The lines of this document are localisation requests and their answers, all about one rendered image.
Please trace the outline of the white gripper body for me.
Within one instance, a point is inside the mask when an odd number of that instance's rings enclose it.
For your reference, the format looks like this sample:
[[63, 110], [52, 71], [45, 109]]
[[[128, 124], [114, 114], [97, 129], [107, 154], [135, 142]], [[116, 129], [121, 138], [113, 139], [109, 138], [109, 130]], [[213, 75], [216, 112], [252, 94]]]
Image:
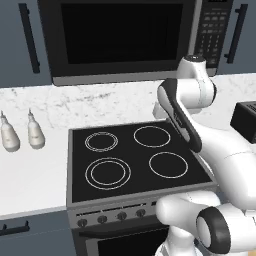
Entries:
[[152, 111], [152, 114], [154, 116], [154, 118], [156, 120], [160, 120], [160, 119], [167, 119], [168, 118], [168, 114], [166, 113], [166, 111], [160, 106], [160, 104], [158, 102], [156, 102], [154, 104], [154, 108]]

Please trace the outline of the steel stove with black hob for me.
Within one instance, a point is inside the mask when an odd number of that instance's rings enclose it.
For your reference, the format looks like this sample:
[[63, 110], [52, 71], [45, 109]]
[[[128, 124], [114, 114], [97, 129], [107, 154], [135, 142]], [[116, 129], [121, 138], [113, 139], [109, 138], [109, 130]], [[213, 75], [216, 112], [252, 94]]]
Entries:
[[[68, 139], [67, 211], [71, 230], [94, 231], [163, 225], [159, 198], [217, 188], [202, 160], [163, 120], [71, 129]], [[139, 218], [136, 211], [144, 209]], [[125, 212], [127, 218], [117, 219]], [[105, 215], [107, 222], [97, 219]], [[80, 228], [77, 221], [86, 219]]]

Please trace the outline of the black toaster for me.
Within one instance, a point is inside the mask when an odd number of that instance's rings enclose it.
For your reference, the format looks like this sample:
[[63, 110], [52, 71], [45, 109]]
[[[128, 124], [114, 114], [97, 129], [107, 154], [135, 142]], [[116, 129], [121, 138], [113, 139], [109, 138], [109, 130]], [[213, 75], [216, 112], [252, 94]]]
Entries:
[[248, 142], [256, 144], [256, 101], [237, 102], [230, 126]]

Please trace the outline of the black and steel microwave oven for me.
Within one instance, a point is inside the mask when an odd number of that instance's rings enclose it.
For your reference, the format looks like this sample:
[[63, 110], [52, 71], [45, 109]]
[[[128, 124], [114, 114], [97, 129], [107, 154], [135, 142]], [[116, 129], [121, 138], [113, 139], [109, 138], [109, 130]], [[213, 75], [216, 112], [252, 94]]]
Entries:
[[233, 0], [38, 0], [56, 86], [174, 77], [187, 55], [216, 74]]

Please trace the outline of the grey cupboard door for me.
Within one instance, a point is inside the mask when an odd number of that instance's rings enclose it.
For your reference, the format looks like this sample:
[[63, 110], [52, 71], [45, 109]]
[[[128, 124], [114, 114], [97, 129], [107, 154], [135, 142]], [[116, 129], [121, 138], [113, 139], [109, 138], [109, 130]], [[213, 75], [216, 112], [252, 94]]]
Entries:
[[[235, 12], [241, 4], [247, 4], [247, 13], [240, 35], [235, 59], [232, 64], [226, 63], [225, 54], [229, 52], [238, 14]], [[234, 0], [224, 45], [219, 60], [217, 74], [256, 73], [256, 0]]]
[[[26, 3], [35, 41], [40, 73], [34, 74], [19, 12]], [[0, 0], [0, 88], [50, 85], [52, 77], [37, 0]]]

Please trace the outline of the white squeeze bottle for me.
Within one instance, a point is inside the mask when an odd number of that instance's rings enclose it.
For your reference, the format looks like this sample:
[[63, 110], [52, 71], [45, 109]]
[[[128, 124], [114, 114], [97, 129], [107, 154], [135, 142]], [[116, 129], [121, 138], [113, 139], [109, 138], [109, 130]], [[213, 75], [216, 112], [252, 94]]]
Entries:
[[28, 112], [28, 141], [33, 149], [45, 146], [45, 136], [31, 111]]
[[3, 147], [8, 152], [16, 152], [20, 148], [20, 139], [4, 113], [1, 113], [0, 120]]

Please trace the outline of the black oven door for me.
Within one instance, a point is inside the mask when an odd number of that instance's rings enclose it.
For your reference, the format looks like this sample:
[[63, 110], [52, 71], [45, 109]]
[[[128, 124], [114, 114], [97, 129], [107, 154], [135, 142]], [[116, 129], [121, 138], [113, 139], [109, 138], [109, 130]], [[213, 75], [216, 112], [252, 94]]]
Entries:
[[111, 238], [88, 238], [72, 231], [77, 256], [154, 256], [167, 234], [168, 227]]

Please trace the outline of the grey drawer front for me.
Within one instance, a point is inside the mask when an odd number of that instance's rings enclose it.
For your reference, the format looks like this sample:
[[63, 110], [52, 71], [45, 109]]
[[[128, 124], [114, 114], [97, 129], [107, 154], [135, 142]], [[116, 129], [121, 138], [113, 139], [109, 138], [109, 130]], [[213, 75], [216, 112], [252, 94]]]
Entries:
[[0, 220], [0, 229], [4, 224], [20, 227], [26, 221], [28, 232], [0, 236], [0, 256], [76, 256], [66, 211]]

